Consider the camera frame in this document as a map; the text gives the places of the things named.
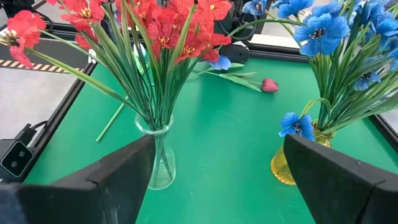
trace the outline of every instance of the yellow glass vase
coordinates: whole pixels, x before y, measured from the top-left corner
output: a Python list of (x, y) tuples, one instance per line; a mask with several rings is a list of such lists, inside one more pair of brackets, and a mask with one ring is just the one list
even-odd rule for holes
[[(331, 134), (324, 134), (317, 128), (317, 121), (312, 123), (314, 129), (313, 134), (315, 141), (326, 147), (331, 147), (330, 140), (335, 137), (335, 132)], [(271, 171), (275, 177), (284, 184), (295, 185), (296, 182), (293, 179), (292, 173), (290, 172), (289, 166), (287, 165), (284, 146), (282, 145), (276, 152), (276, 155), (271, 160)]]

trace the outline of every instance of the yellow and black striped tape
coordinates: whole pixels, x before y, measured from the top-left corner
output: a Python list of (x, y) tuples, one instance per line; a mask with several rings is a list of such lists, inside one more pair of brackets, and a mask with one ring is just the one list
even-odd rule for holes
[[(0, 67), (6, 68), (16, 68), (16, 69), (29, 69), (25, 67), (23, 64), (12, 61), (12, 60), (1, 60), (0, 59)], [(76, 70), (83, 71), (83, 68), (75, 68)], [(57, 72), (57, 73), (68, 73), (62, 68), (58, 68), (55, 65), (43, 65), (40, 63), (33, 63), (33, 70), (41, 71), (41, 72)]]

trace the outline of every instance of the clear glass vase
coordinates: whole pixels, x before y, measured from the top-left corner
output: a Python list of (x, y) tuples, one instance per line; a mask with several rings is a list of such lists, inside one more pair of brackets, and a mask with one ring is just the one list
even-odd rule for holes
[(170, 186), (175, 179), (175, 156), (173, 149), (167, 144), (167, 133), (173, 125), (173, 115), (170, 117), (169, 125), (162, 129), (150, 130), (144, 120), (137, 114), (136, 126), (144, 134), (153, 134), (155, 137), (156, 154), (152, 175), (148, 189), (163, 190)]
[[(317, 128), (317, 120), (312, 123), (314, 129), (313, 134), (315, 141), (326, 147), (331, 147), (331, 139), (336, 135), (336, 132), (331, 134), (324, 134)], [(284, 146), (282, 145), (276, 152), (276, 155), (271, 160), (271, 171), (274, 176), (284, 184), (295, 185), (296, 182), (293, 179), (292, 173), (290, 172), (289, 166), (287, 165)]]

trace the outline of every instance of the green surface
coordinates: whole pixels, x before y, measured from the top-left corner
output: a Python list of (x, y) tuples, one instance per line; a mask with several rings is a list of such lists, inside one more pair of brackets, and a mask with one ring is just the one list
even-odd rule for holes
[[(304, 63), (250, 59), (241, 72), (273, 78), (277, 93), (258, 93), (211, 75), (185, 84), (168, 135), (177, 175), (166, 190), (148, 190), (137, 223), (314, 223), (299, 190), (281, 184), (270, 161), (282, 144), (280, 120), (316, 97)], [(118, 88), (97, 66), (92, 75)], [(124, 108), (95, 142), (119, 103), (86, 85), (36, 163), (26, 183), (47, 184), (137, 139), (135, 112)], [(318, 105), (310, 111), (316, 114)], [(369, 120), (340, 130), (333, 148), (383, 169), (398, 171), (398, 154)]]

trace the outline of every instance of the concrete floor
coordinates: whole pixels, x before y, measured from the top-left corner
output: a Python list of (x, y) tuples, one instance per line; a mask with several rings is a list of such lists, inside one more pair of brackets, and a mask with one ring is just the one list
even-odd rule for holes
[[(326, 2), (316, 0), (316, 4)], [(38, 11), (55, 22), (63, 22), (59, 19), (62, 11), (54, 6), (44, 4)], [(0, 26), (5, 23), (6, 15), (1, 9)], [(291, 38), (276, 23), (266, 24), (262, 34)], [(13, 138), (26, 123), (35, 124), (48, 119), (74, 81), (74, 77), (64, 73), (0, 68), (0, 139)], [(398, 110), (383, 116), (398, 130)]]

